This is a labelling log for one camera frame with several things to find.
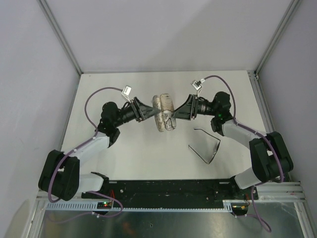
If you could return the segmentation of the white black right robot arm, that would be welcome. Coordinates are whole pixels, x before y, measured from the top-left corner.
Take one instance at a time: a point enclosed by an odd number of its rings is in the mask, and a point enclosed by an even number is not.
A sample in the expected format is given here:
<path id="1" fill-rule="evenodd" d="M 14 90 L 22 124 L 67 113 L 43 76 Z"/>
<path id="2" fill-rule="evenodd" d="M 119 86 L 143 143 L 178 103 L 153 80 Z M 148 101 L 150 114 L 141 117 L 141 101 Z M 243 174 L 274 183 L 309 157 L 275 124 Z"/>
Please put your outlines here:
<path id="1" fill-rule="evenodd" d="M 212 116 L 211 128 L 221 136 L 231 138 L 250 151 L 251 167 L 230 178 L 229 195 L 240 199 L 246 189 L 268 181 L 283 182 L 285 173 L 293 170 L 294 164 L 283 137 L 273 131 L 262 134 L 239 123 L 231 114 L 234 98 L 226 92 L 217 92 L 210 102 L 196 95 L 172 112 L 174 119 L 195 119 L 197 115 Z"/>

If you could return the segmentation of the map print glasses case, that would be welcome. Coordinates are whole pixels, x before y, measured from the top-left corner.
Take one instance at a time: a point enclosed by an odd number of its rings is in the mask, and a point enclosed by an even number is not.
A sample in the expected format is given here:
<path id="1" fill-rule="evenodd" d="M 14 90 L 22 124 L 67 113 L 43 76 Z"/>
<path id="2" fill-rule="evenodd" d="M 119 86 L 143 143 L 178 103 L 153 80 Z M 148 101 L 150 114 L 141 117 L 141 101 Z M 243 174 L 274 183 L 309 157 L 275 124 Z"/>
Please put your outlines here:
<path id="1" fill-rule="evenodd" d="M 159 109 L 160 113 L 155 115 L 155 122 L 159 132 L 172 131 L 176 129 L 176 119 L 173 118 L 174 104 L 168 93 L 154 95 L 152 105 Z"/>

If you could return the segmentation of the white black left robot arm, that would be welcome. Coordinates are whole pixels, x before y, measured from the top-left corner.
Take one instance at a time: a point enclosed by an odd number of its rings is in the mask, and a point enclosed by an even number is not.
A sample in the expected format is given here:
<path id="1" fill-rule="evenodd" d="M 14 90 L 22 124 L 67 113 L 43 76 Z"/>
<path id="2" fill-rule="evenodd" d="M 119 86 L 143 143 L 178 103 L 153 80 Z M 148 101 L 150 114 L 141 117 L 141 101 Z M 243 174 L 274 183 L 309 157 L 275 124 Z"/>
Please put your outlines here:
<path id="1" fill-rule="evenodd" d="M 98 198 L 109 194 L 108 178 L 97 172 L 81 174 L 81 166 L 99 152 L 112 146 L 120 135 L 119 127 L 132 120 L 142 122 L 160 113 L 160 109 L 143 104 L 138 98 L 119 108 L 105 103 L 95 134 L 68 153 L 52 150 L 42 170 L 38 187 L 48 193 L 51 203 L 69 201 L 78 193 L 92 192 Z"/>

